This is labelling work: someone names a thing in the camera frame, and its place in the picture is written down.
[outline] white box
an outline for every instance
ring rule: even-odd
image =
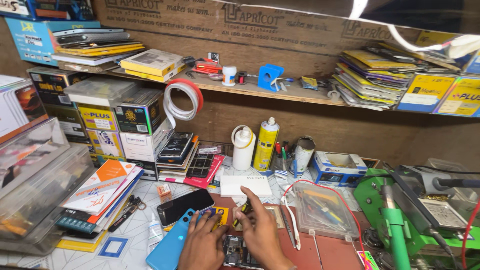
[[[125,157],[132,160],[155,162],[168,139],[173,134],[170,121],[166,119],[152,136],[120,132]]]
[[[272,190],[266,176],[222,175],[220,181],[220,195],[222,198],[247,197],[240,187],[249,188],[258,197],[271,197]]]
[[[320,151],[315,152],[310,166],[313,181],[329,186],[357,187],[357,180],[363,177],[367,170],[367,165],[358,155]]]

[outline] spray can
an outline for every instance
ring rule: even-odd
[[[297,147],[295,147],[295,160],[297,161],[297,176],[303,175],[307,170],[308,163],[315,151],[315,142],[310,136],[305,136],[299,139]],[[288,169],[290,173],[295,174],[294,163]]]
[[[268,121],[262,123],[258,135],[257,151],[253,160],[253,168],[259,172],[266,172],[272,161],[273,148],[280,126],[275,123],[275,118],[270,117]]]
[[[232,165],[236,170],[246,171],[250,168],[253,157],[253,150],[255,149],[256,136],[252,130],[241,125],[235,128],[232,133],[233,143],[233,161]]]

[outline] white plastic bottle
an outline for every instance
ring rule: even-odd
[[[232,165],[236,170],[246,171],[250,168],[253,157],[253,149],[255,148],[256,136],[252,130],[243,126],[244,128],[235,133],[233,141],[233,161]]]
[[[223,73],[222,84],[225,86],[234,86],[235,75],[237,74],[237,67],[223,66],[222,73]]]
[[[152,213],[152,222],[148,225],[148,254],[147,256],[155,249],[155,247],[163,239],[163,230],[160,226],[160,222],[156,220],[155,214]]]

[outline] wooden shelf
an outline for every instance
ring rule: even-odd
[[[227,86],[224,86],[222,82],[212,81],[210,78],[208,78],[206,74],[193,73],[193,75],[195,76],[195,79],[192,79],[185,74],[187,70],[174,76],[172,79],[168,80],[167,83],[171,82],[174,79],[187,79],[194,82],[198,86],[198,88],[205,89],[205,90],[227,92],[227,93],[234,93],[234,94],[241,94],[241,95],[248,95],[248,96],[263,97],[263,98],[276,98],[276,99],[282,99],[282,100],[300,101],[305,103],[316,103],[316,104],[327,104],[327,105],[334,105],[334,106],[349,107],[348,104],[345,103],[342,99],[339,99],[337,103],[333,103],[331,99],[327,97],[326,89],[320,88],[320,91],[304,89],[301,87],[301,83],[299,81],[295,81],[291,83],[291,86],[287,86],[287,90],[288,90],[287,92],[281,91],[281,90],[278,92],[271,92],[271,91],[259,88],[257,86],[257,78],[248,77],[246,78],[247,84],[245,85],[236,84],[235,86],[227,87]],[[154,82],[152,80],[142,79],[140,77],[126,74],[125,72],[122,72],[122,69],[116,69],[114,71],[107,72],[106,74]]]

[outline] spool of wire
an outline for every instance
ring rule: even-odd
[[[245,81],[246,77],[247,77],[246,71],[237,72],[237,84],[246,85],[247,84],[247,82]]]

